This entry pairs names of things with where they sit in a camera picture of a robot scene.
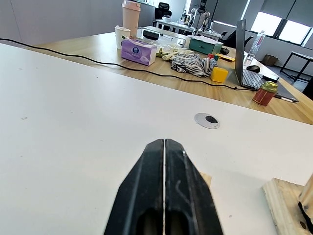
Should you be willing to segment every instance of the pen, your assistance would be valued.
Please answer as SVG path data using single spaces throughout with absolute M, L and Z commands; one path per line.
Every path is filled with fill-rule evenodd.
M 291 99 L 287 99 L 287 98 L 284 98 L 284 97 L 280 97 L 280 99 L 293 103 L 293 100 L 291 100 Z
M 164 34 L 162 34 L 162 33 L 160 33 L 160 35 L 163 36 L 163 37 L 165 37 L 165 38 L 169 38 L 169 39 L 173 40 L 173 38 L 170 37 L 170 36 L 164 35 Z

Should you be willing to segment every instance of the purple tissue box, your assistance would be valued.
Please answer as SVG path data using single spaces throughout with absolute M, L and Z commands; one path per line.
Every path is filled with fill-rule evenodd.
M 122 58 L 150 66 L 156 61 L 157 47 L 143 42 L 122 41 Z

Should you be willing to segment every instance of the teal box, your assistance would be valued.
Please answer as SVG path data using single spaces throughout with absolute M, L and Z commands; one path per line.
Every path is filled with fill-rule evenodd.
M 216 54 L 216 53 L 220 53 L 222 45 L 223 45 L 222 43 L 212 44 L 212 43 L 208 43 L 208 42 L 191 38 L 189 48 L 192 50 L 201 52 L 203 54 L 209 54 L 209 53 Z

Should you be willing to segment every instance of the laptop screen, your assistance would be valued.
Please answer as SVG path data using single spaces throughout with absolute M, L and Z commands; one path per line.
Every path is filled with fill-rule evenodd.
M 246 20 L 237 22 L 235 70 L 240 85 L 243 84 L 244 50 L 246 38 Z

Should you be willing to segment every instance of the laptop keyboard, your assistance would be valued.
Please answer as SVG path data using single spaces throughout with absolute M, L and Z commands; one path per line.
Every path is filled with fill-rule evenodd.
M 249 85 L 251 87 L 259 88 L 264 82 L 261 77 L 255 73 L 248 70 L 243 72 L 243 84 Z

